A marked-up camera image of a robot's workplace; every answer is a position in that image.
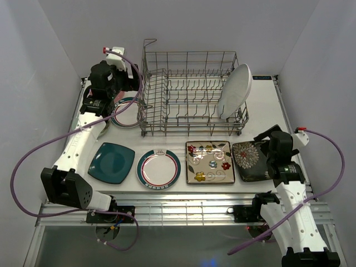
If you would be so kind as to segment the white oval plate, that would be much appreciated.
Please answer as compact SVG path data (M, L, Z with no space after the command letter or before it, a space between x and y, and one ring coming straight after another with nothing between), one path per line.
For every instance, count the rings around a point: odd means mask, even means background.
M232 71L221 89L218 114L223 120L233 115L245 103L251 91L252 74L247 64Z

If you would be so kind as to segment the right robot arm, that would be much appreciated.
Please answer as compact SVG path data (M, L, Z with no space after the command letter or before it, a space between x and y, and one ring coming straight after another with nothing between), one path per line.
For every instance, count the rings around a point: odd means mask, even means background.
M305 176L292 160L309 142L305 129L289 134L275 125L254 140L264 138L268 140L260 148L278 193L257 194L251 207L253 218L268 223L282 253L282 266L340 266L338 253L328 249L318 231L306 195Z

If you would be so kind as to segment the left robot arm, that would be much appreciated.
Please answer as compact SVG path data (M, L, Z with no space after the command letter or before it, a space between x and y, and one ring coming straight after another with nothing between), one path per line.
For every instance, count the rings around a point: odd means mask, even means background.
M114 111L114 99L121 91L136 91L139 78L129 78L124 63L103 60L91 67L79 109L76 133L51 168L41 172L48 200L78 209L98 210L105 222L112 222L118 216L118 209L111 204L112 197L92 189L84 179L86 169L83 163L100 133L107 125L105 117Z

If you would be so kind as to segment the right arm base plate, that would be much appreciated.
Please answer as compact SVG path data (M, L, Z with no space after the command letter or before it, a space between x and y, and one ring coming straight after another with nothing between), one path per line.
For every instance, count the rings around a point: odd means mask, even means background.
M252 205L234 205L229 207L226 212L234 217L235 223L265 222Z

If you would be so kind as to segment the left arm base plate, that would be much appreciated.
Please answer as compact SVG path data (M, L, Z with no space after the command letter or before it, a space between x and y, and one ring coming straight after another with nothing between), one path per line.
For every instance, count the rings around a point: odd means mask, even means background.
M127 215L135 216L135 206L118 206L114 212L120 212ZM127 216L118 214L102 214L97 212L88 212L86 216L86 223L88 224L130 224L133 219Z

